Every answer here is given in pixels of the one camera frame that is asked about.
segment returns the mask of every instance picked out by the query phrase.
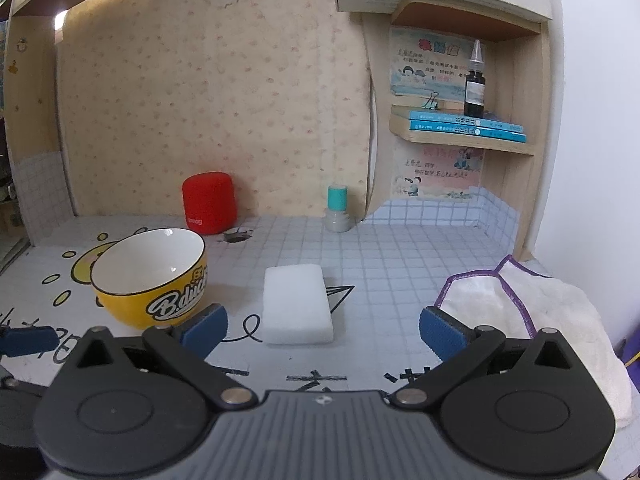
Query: book spine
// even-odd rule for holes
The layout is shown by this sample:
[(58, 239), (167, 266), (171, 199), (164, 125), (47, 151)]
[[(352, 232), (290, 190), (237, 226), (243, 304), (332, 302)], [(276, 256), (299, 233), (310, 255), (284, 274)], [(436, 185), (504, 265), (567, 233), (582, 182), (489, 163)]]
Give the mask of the book spine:
[(411, 111), (409, 118), (415, 121), (436, 121), (440, 123), (463, 124), (465, 126), (481, 126), (483, 128), (493, 128), (494, 130), (505, 130), (507, 132), (515, 132), (521, 134), (524, 129), (519, 124), (503, 123), (500, 121), (492, 121), (491, 119), (476, 119), (475, 117), (466, 117), (454, 114), (433, 113), (433, 112), (417, 112)]
[(466, 124), (440, 123), (436, 121), (410, 121), (411, 130), (426, 130), (428, 132), (443, 132), (446, 134), (474, 135), (478, 130), (475, 126)]
[(443, 132), (446, 134), (473, 135), (476, 137), (489, 137), (491, 139), (512, 140), (514, 142), (527, 142), (527, 136), (516, 132), (507, 132), (494, 128), (480, 128), (478, 126), (466, 126), (464, 124), (440, 123), (436, 121), (411, 120), (411, 130), (425, 130), (428, 132)]

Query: cartoon character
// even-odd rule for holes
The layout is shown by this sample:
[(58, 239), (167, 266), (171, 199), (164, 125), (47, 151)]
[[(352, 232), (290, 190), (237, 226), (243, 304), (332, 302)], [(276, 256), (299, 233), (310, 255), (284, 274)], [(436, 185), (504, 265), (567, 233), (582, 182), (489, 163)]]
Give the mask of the cartoon character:
[(418, 196), (418, 184), (422, 182), (422, 179), (419, 176), (417, 176), (414, 179), (406, 178), (405, 180), (411, 183), (407, 191), (407, 194), (409, 196)]
[(470, 158), (471, 158), (471, 149), (460, 148), (458, 150), (458, 158), (456, 159), (456, 162), (453, 166), (455, 168), (458, 168), (459, 170), (464, 170), (468, 166), (468, 160)]

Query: tile pattern mat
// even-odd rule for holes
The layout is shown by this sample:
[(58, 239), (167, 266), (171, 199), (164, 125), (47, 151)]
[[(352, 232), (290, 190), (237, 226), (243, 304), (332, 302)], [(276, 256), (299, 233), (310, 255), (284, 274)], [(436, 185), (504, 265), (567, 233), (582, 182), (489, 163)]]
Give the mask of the tile pattern mat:
[[(418, 334), (420, 310), (433, 303), (447, 276), (493, 267), (504, 256), (476, 228), (359, 225), (337, 235), (324, 231), (320, 219), (270, 217), (251, 219), (244, 227), (255, 232), (242, 244), (209, 241), (209, 285), (231, 316), (228, 338), (245, 336), (240, 321), (262, 311), (267, 267), (319, 263), (327, 286), (355, 286), (333, 314), (331, 344), (266, 351), (247, 337), (212, 352), (208, 362), (248, 371), (242, 381), (259, 392), (313, 383), (312, 370), (322, 377), (347, 377), (317, 380), (317, 390), (394, 390), (406, 384), (401, 376), (439, 362)], [(339, 298), (331, 296), (331, 304)], [(247, 325), (250, 332), (255, 317)], [(259, 329), (254, 336), (260, 337)], [(287, 376), (309, 380), (297, 384)]]
[[(493, 268), (504, 256), (481, 229), (469, 226), (360, 224), (337, 235), (325, 232), (315, 218), (262, 217), (243, 225), (254, 229), (248, 241), (226, 244), (215, 237), (207, 239), (206, 301), (225, 305), (227, 338), (246, 336), (242, 322), (250, 314), (260, 314), (266, 267), (320, 263), (327, 286), (355, 286), (333, 314), (335, 341), (330, 345), (267, 346), (246, 337), (220, 344), (209, 355), (210, 364), (240, 372), (242, 375), (233, 377), (260, 394), (269, 388), (379, 388), (390, 392), (403, 386), (425, 366), (438, 364), (418, 335), (421, 308), (433, 303), (447, 276)], [(0, 276), (4, 299), (0, 322), (51, 324), (58, 328), (61, 342), (55, 352), (40, 358), (5, 358), (2, 364), (19, 379), (48, 384), (88, 327), (106, 325), (117, 336), (136, 334), (98, 308), (91, 288), (74, 282), (70, 270), (83, 253), (101, 243), (119, 240), (141, 227), (166, 226), (181, 227), (184, 221), (143, 216), (76, 218), (56, 229), (39, 247), (29, 248)], [(535, 261), (527, 266), (545, 272)], [(56, 274), (60, 277), (42, 284)], [(53, 307), (54, 300), (67, 290), (68, 300)], [(341, 297), (330, 296), (330, 304)], [(250, 333), (252, 322), (247, 323)], [(259, 339), (259, 335), (258, 328), (253, 336)], [(634, 397), (634, 413), (640, 413), (640, 396)], [(636, 416), (616, 434), (601, 472), (610, 480), (624, 478), (638, 465), (639, 449), (640, 417)]]

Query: poster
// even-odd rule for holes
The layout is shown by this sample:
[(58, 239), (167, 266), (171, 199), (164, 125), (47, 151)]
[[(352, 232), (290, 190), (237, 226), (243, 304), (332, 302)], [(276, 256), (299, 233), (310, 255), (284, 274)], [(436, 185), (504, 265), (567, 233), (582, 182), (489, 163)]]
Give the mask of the poster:
[(391, 27), (391, 91), (464, 102), (473, 41), (428, 30)]
[(484, 150), (398, 139), (391, 198), (471, 200), (480, 186)]

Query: teal cap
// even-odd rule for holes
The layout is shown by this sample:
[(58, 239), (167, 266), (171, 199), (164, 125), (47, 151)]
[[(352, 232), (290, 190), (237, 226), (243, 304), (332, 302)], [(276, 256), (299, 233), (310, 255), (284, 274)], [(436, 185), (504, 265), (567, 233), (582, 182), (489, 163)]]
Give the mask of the teal cap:
[(347, 187), (333, 184), (326, 191), (326, 206), (331, 211), (347, 211)]

